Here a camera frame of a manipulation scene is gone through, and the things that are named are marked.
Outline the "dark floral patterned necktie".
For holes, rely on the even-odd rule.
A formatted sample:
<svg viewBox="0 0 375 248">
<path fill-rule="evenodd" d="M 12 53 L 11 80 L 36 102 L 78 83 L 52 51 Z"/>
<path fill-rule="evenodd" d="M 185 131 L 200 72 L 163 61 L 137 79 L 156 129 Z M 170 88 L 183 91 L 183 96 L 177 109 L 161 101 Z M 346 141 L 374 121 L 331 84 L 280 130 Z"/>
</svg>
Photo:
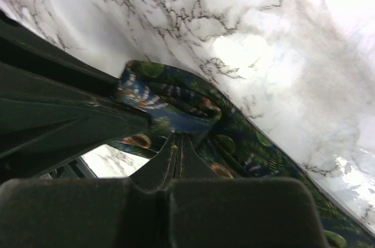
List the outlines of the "dark floral patterned necktie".
<svg viewBox="0 0 375 248">
<path fill-rule="evenodd" d="M 170 133 L 187 133 L 196 153 L 223 177 L 281 176 L 303 182 L 315 200 L 332 247 L 374 246 L 371 234 L 330 201 L 285 152 L 202 78 L 176 67 L 132 60 L 118 81 L 115 98 L 148 113 L 151 126 L 114 142 L 114 148 L 150 159 Z"/>
</svg>

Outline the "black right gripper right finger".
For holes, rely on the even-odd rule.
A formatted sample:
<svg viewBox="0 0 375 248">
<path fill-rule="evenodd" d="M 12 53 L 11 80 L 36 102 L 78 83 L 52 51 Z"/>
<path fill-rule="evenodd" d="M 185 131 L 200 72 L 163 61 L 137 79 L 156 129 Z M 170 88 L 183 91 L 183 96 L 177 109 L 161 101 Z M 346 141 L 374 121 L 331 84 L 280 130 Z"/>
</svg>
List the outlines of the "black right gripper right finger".
<svg viewBox="0 0 375 248">
<path fill-rule="evenodd" d="M 175 247 L 214 247 L 215 201 L 220 180 L 197 155 L 187 134 L 177 135 L 175 164 Z"/>
</svg>

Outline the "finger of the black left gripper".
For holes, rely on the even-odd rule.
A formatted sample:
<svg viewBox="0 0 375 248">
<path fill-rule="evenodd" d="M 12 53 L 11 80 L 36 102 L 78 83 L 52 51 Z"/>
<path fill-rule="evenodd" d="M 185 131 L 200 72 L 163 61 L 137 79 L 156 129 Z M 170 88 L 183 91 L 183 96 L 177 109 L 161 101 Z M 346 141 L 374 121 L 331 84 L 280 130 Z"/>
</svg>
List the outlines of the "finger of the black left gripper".
<svg viewBox="0 0 375 248">
<path fill-rule="evenodd" d="M 1 12 L 1 91 L 41 94 L 55 86 L 72 98 L 110 98 L 117 83 Z"/>
<path fill-rule="evenodd" d="M 110 98 L 1 91 L 1 177 L 45 174 L 108 142 L 148 130 L 143 111 Z"/>
</svg>

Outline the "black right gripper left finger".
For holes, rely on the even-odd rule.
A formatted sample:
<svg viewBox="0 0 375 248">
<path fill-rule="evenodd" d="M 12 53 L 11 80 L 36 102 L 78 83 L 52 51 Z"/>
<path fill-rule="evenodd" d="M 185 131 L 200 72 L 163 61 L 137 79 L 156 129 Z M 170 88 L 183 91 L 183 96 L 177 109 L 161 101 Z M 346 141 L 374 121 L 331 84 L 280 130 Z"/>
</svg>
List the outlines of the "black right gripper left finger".
<svg viewBox="0 0 375 248">
<path fill-rule="evenodd" d="M 168 247 L 168 201 L 166 195 L 175 173 L 179 134 L 171 133 L 161 150 L 131 175 L 132 182 L 152 197 L 152 247 Z"/>
</svg>

